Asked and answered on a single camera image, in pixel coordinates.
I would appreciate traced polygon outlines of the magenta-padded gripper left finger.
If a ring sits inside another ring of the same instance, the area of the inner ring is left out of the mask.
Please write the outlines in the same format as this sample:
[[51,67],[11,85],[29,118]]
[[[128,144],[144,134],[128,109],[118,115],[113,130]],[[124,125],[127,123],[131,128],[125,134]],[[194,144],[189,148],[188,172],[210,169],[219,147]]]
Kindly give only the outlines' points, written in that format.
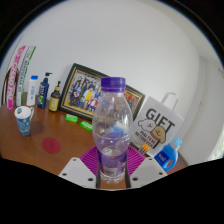
[[80,158],[72,157],[59,176],[84,188],[100,187],[97,148],[92,147]]

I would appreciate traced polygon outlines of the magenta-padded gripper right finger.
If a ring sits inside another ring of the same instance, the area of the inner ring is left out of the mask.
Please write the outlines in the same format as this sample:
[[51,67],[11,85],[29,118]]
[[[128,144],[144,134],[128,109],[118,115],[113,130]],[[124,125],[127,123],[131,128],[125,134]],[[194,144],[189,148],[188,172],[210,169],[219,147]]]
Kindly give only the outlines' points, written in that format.
[[166,175],[167,173],[153,157],[145,157],[136,149],[132,147],[128,148],[125,173],[127,188],[140,188]]

